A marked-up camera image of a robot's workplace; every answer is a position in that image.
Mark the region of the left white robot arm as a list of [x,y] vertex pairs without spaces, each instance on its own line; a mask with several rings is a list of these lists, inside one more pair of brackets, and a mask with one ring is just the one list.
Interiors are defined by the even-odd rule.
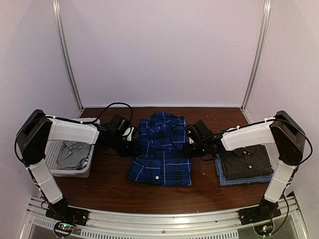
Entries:
[[18,131],[14,150],[30,172],[53,214],[67,221],[67,207],[55,177],[86,177],[96,146],[111,148],[121,156],[137,153],[137,129],[129,119],[115,114],[107,123],[99,118],[66,119],[34,110]]

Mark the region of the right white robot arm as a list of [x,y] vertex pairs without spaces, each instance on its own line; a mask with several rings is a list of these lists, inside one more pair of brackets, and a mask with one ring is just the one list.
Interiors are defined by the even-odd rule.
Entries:
[[304,150],[310,140],[300,125],[284,110],[259,122],[238,125],[217,133],[213,133],[201,120],[188,125],[185,131],[187,140],[181,152],[188,158],[215,155],[256,145],[276,150],[278,158],[274,174],[261,199],[261,205],[255,212],[262,220],[275,211],[274,204],[282,197],[299,166],[308,160],[308,157],[304,156]]

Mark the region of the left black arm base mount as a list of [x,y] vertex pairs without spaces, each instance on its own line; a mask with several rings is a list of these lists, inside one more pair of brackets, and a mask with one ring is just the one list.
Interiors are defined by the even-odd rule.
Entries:
[[67,200],[62,198],[59,202],[48,203],[45,215],[58,221],[72,225],[86,226],[89,211],[69,206]]

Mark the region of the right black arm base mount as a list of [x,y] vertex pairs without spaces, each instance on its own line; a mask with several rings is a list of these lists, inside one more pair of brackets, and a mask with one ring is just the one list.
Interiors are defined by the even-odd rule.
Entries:
[[243,208],[238,211],[241,225],[254,224],[281,215],[278,202],[270,202],[264,198],[257,206]]

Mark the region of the blue plaid long sleeve shirt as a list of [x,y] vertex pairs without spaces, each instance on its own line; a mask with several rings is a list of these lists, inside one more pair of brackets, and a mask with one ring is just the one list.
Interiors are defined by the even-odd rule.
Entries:
[[190,186],[192,163],[182,152],[187,142],[184,116],[159,112],[141,119],[140,155],[133,157],[126,179],[158,186]]

